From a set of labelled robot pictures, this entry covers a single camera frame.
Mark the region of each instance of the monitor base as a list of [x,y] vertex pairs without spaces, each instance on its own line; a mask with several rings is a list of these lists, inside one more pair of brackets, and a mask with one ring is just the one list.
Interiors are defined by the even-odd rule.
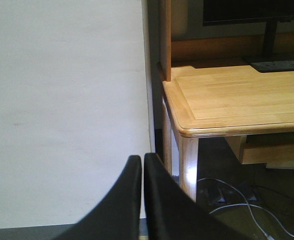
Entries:
[[294,71],[294,58],[285,54],[271,57],[245,56],[243,59],[260,73]]

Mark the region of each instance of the white wall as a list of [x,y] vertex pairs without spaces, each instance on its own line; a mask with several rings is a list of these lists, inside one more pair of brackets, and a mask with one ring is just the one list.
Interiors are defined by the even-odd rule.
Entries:
[[0,1],[0,228],[76,222],[151,150],[141,5]]

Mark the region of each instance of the wooden shelf side panel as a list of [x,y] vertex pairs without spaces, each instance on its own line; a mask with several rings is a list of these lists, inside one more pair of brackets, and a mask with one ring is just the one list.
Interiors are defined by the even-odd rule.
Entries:
[[171,2],[159,1],[160,66],[166,81],[171,80]]

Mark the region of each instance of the wooden desk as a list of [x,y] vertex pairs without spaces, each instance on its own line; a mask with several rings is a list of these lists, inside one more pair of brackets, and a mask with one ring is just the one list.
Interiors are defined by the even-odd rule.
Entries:
[[[237,136],[240,144],[247,135],[294,132],[294,71],[259,73],[248,65],[172,67],[171,81],[163,81],[163,88],[165,166],[170,172],[173,129],[180,185],[194,200],[198,138]],[[292,147],[282,154],[292,157]]]

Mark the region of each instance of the desk top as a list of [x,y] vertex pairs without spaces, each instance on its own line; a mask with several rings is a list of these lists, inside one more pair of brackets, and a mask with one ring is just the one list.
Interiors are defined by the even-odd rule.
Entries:
[[294,71],[173,67],[164,90],[184,137],[294,132]]

